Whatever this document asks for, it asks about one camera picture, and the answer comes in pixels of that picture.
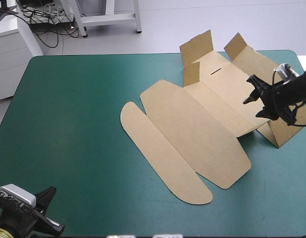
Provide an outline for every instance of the cardboard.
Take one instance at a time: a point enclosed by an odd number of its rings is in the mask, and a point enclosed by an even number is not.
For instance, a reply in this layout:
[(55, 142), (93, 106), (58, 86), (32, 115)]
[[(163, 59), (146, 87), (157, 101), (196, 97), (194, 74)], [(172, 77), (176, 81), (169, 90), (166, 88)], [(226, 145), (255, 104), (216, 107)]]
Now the cardboard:
[[(268, 84), (272, 84), (273, 69), (278, 64), (248, 46), (240, 33), (227, 44), (225, 51), (232, 59), (232, 63), (248, 75), (255, 74)], [(275, 82), (280, 80), (276, 74)], [(296, 118), (296, 124), (306, 124), (306, 106), (298, 110)], [(287, 126), (282, 119), (278, 119), (269, 121), (267, 126), (260, 127), (258, 131), (279, 148), (301, 129), (302, 127)]]
[(212, 201), (212, 193), (195, 171), (134, 103), (123, 107), (121, 124), (175, 196), (191, 204)]
[[(180, 51), (185, 89), (236, 137), (268, 121), (255, 117), (263, 107), (261, 101), (243, 105), (253, 91), (252, 86), (245, 83), (249, 76), (214, 51), (210, 30), (181, 45)], [(197, 80), (191, 77), (197, 78), (197, 75), (201, 83), (193, 85)]]
[(148, 118), (200, 175), (223, 189), (251, 168), (236, 136), (184, 88), (165, 80), (141, 94)]

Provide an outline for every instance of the drawer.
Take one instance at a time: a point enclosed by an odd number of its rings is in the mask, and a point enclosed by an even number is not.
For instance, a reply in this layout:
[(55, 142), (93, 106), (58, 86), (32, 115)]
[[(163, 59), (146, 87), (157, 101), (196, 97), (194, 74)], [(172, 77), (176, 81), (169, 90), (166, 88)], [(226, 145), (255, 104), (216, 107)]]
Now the drawer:
[(0, 99), (14, 95), (27, 64), (0, 71)]
[(0, 71), (27, 64), (32, 58), (30, 50), (26, 47), (16, 51), (0, 54)]
[(0, 37), (0, 54), (27, 47), (20, 33)]

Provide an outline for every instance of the floor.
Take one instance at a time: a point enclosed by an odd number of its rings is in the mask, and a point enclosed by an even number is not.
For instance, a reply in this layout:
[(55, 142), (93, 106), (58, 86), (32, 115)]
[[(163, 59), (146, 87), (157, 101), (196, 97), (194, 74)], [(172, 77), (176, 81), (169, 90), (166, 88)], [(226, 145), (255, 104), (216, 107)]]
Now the floor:
[[(139, 0), (143, 32), (134, 24), (88, 28), (88, 38), (60, 37), (58, 47), (39, 42), (44, 55), (173, 53), (193, 36), (212, 30), (222, 51), (240, 32), (256, 50), (289, 49), (306, 65), (306, 0)], [(102, 0), (80, 0), (86, 15), (101, 14)], [(116, 0), (116, 13), (132, 11), (133, 0)], [(56, 43), (54, 34), (43, 40)], [(0, 101), (0, 122), (11, 99)]]

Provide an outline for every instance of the white desk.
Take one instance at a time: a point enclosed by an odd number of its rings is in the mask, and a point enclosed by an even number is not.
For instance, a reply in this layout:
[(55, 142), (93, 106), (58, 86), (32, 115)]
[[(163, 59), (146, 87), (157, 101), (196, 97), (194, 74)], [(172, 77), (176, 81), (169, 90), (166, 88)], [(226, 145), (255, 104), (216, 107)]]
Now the white desk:
[[(8, 6), (15, 0), (7, 0)], [(0, 99), (14, 95), (29, 60), (42, 50), (29, 26), (15, 16), (0, 22)]]

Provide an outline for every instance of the green tabletop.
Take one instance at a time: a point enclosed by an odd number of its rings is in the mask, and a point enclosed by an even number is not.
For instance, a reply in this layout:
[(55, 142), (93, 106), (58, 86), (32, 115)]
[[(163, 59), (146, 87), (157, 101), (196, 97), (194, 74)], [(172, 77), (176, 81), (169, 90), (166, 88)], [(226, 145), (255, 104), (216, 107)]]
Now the green tabletop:
[[(303, 71), (291, 51), (261, 53)], [(306, 128), (280, 149), (256, 131), (241, 137), (250, 171), (228, 190), (203, 178), (213, 201), (190, 205), (120, 124), (123, 105), (143, 109), (140, 93), (159, 79), (182, 86), (180, 54), (33, 58), (0, 126), (0, 186), (56, 186), (48, 216), (65, 236), (305, 235)]]

